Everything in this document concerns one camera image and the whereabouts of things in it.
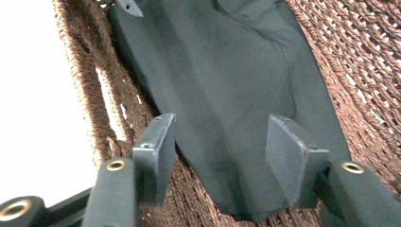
brown wicker wall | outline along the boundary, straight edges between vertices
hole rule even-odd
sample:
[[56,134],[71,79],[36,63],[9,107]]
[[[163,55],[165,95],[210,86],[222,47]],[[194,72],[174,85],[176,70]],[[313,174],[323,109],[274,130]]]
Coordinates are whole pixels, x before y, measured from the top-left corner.
[[[115,55],[104,9],[99,6],[103,2],[52,1],[94,163],[99,166],[128,154],[152,114]],[[378,0],[288,0],[288,4],[321,68],[353,158],[373,170],[400,198],[400,5]],[[106,103],[111,106],[109,113]],[[257,226],[317,226],[317,214],[289,209]],[[222,215],[179,158],[165,207],[143,210],[142,222],[144,226],[255,226]]]

white background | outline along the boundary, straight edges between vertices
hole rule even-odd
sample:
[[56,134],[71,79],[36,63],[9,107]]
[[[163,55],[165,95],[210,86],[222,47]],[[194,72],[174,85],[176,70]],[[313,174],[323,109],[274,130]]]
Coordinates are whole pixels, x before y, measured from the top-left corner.
[[0,203],[51,206],[95,183],[84,121],[51,1],[1,8]]

metal grommet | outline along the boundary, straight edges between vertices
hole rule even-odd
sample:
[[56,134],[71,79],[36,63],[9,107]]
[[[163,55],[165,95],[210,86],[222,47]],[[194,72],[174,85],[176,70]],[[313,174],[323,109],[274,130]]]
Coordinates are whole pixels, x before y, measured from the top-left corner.
[[356,174],[362,174],[364,172],[363,168],[361,166],[358,166],[357,164],[343,163],[341,166],[348,172],[352,172],[352,173],[356,173]]
[[123,169],[124,167],[125,167],[124,161],[120,161],[120,160],[109,163],[106,166],[107,170],[109,170],[109,171],[118,171],[120,169]]
[[26,213],[31,206],[31,201],[17,201],[0,211],[0,221],[18,218]]

dark green fabric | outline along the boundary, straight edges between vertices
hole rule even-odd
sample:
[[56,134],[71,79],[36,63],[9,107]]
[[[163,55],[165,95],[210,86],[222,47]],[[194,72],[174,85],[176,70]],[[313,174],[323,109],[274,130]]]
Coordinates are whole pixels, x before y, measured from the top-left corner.
[[119,52],[157,110],[177,115],[177,144],[222,213],[259,221],[287,206],[265,161],[270,114],[350,159],[285,1],[135,2],[143,18],[109,9]]

wicker basket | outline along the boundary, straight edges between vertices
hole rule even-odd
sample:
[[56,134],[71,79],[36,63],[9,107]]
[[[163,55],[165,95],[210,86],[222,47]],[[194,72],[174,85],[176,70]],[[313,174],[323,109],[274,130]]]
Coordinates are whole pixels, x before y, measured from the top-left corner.
[[[400,198],[401,5],[395,0],[287,1],[321,69],[353,159]],[[115,54],[103,1],[53,0],[53,5],[99,166],[130,152],[152,112]],[[320,218],[317,210],[288,209],[259,224],[235,222],[219,212],[196,174],[177,157],[164,208],[143,210],[142,223],[317,226]]]

